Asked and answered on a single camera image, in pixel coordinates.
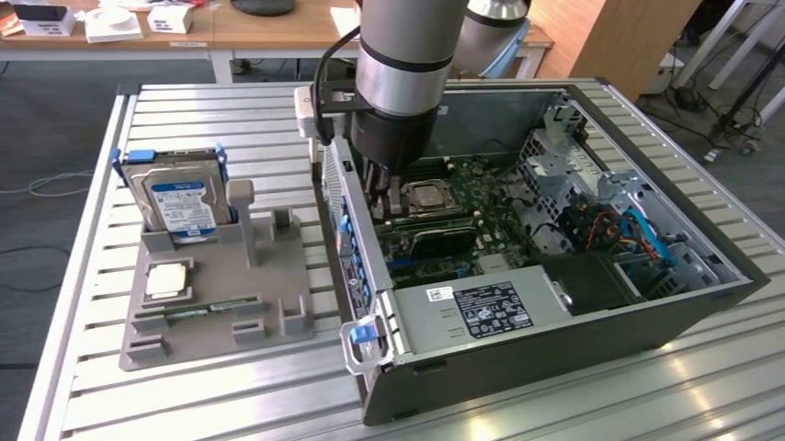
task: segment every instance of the wooden cabinet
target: wooden cabinet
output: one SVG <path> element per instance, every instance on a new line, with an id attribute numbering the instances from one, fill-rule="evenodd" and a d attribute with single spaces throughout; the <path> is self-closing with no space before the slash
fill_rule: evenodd
<path id="1" fill-rule="evenodd" d="M 605 77 L 636 99 L 700 3 L 534 0 L 529 17 L 555 41 L 537 77 Z"/>

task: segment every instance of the aluminum table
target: aluminum table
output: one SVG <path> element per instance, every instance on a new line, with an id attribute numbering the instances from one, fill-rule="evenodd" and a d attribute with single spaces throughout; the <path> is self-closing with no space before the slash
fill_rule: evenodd
<path id="1" fill-rule="evenodd" d="M 339 317 L 299 138 L 299 84 L 146 85 L 119 95 L 56 305 L 21 440 L 491 440 L 785 436 L 785 243 L 609 85 L 568 80 L 772 278 L 733 310 L 665 347 L 375 427 L 361 423 L 343 368 Z M 541 82 L 562 85 L 566 82 Z M 294 204 L 303 221 L 313 340 L 179 365 L 118 367 L 140 213 L 110 150 L 162 144 L 228 151 L 256 188 L 254 215 Z M 610 168 L 625 157 L 589 142 Z"/>

